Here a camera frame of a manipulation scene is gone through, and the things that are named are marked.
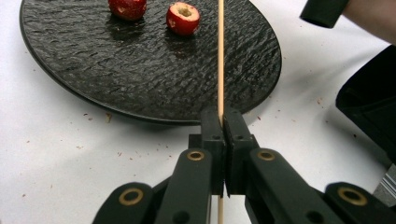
textured black plate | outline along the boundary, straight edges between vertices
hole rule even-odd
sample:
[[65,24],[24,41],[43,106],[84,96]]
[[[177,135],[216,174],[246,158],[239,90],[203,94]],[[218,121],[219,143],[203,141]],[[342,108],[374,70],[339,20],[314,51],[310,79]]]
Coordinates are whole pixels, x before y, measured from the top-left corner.
[[[201,14],[189,38],[166,28],[171,3],[148,0],[144,19],[126,22],[107,0],[24,0],[21,32],[38,63],[77,96],[138,119],[197,124],[217,104],[217,1],[188,2]],[[226,0],[224,14],[225,104],[245,113],[275,87],[280,47],[249,1]]]

wooden skewer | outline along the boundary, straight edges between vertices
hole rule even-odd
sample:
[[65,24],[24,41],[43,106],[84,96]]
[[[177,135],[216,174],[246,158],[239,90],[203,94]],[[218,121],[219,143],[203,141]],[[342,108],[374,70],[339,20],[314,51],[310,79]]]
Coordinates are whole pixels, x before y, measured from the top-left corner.
[[[219,0],[219,49],[218,49],[218,111],[222,127],[224,115],[224,0]],[[223,224],[223,198],[218,197],[218,224]]]

